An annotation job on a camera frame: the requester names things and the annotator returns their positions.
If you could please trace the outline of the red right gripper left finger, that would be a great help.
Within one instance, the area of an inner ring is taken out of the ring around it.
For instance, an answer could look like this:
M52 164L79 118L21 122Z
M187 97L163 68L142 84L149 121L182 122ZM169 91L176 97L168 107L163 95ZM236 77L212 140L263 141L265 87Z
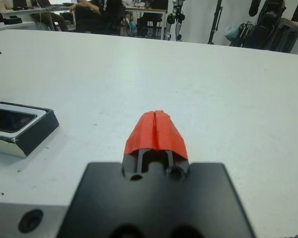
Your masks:
M126 141L122 168L124 174L141 174L144 153L155 149L153 135L154 111L144 113Z

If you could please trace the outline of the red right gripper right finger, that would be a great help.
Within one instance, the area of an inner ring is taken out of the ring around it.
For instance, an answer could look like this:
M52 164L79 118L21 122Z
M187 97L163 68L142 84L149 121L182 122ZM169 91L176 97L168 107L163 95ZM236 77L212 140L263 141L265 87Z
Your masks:
M155 111L155 132L158 151L167 155L167 176L185 178L189 171L186 145L170 115L164 111Z

